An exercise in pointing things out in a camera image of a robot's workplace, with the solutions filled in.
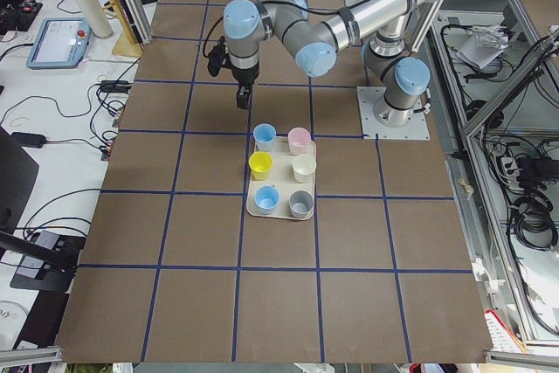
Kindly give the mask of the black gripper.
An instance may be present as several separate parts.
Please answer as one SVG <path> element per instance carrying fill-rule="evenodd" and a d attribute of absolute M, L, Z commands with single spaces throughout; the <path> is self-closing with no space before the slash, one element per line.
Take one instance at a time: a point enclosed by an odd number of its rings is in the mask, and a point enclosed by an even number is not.
<path fill-rule="evenodd" d="M 236 92 L 237 107 L 248 110 L 251 106 L 252 88 L 259 76 L 259 65 L 254 65 L 250 68 L 231 66 L 231 74 L 238 82 L 238 90 Z"/>

